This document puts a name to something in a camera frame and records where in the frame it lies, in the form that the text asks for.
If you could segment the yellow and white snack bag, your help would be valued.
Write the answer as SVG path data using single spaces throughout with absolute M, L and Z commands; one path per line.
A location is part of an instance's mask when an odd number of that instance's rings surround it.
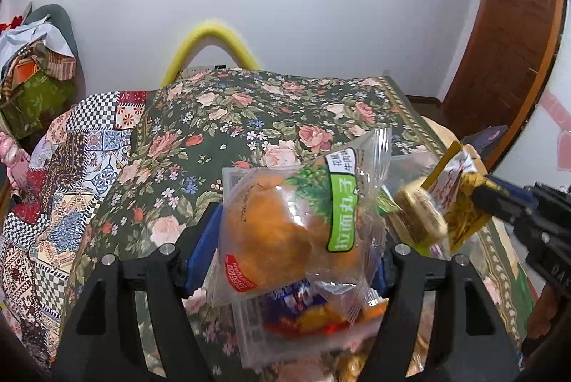
M 477 208 L 472 200 L 478 188 L 499 186 L 481 174 L 471 155 L 453 141 L 436 167 L 421 184 L 446 222 L 450 251 L 455 253 L 466 239 L 481 229 L 492 216 Z

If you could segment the orange ramen ball snack bag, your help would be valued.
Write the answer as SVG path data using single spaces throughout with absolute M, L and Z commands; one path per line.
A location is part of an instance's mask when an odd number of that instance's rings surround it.
M 305 165 L 248 170 L 224 198 L 209 305 L 303 280 L 370 286 L 385 247 L 391 136 L 379 128 Z

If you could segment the blue chips snack bag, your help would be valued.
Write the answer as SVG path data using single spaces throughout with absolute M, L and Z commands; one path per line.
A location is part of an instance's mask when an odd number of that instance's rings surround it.
M 296 281 L 259 301 L 264 329 L 288 338 L 333 334 L 378 320 L 388 307 L 388 300 L 364 281 Z

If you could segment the clear plastic storage bin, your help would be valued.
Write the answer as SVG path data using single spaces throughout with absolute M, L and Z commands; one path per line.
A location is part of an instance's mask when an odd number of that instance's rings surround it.
M 215 305 L 230 304 L 247 368 L 301 360 L 373 336 L 390 240 L 431 254 L 456 244 L 451 214 L 478 170 L 353 142 L 305 165 L 223 172 Z

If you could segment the floral green bed blanket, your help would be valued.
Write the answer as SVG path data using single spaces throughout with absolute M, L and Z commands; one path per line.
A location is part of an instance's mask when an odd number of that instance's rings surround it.
M 82 286 L 106 253 L 146 255 L 174 242 L 210 202 L 223 199 L 223 168 L 304 164 L 377 127 L 392 127 L 393 156 L 428 152 L 426 123 L 389 77 L 307 79 L 273 72 L 197 72 L 148 93 L 132 153 L 91 221 L 79 251 Z M 464 247 L 518 348 L 532 299 L 503 225 L 489 222 Z M 206 290 L 187 302 L 197 341 L 217 381 L 349 381 L 371 340 L 339 351 L 249 370 L 240 361 L 231 307 L 209 307 Z M 71 305 L 64 322 L 71 317 Z

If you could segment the patchwork checkered quilt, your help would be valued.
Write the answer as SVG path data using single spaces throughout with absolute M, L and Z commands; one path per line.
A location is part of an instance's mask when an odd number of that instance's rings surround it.
M 43 370 L 84 282 L 79 251 L 129 163 L 147 102 L 144 91 L 98 93 L 55 118 L 30 157 L 24 200 L 3 221 L 1 315 Z

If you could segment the pink plush toy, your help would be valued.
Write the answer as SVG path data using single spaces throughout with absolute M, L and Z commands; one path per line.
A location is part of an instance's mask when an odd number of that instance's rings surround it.
M 14 190 L 21 190 L 27 184 L 29 169 L 29 155 L 20 146 L 19 142 L 5 132 L 0 132 L 1 163 L 5 165 L 8 179 Z

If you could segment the pile of clothes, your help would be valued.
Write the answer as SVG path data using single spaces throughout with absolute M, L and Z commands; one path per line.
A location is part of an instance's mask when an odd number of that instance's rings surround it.
M 59 5 L 1 24 L 1 130 L 16 139 L 44 132 L 76 95 L 79 49 Z

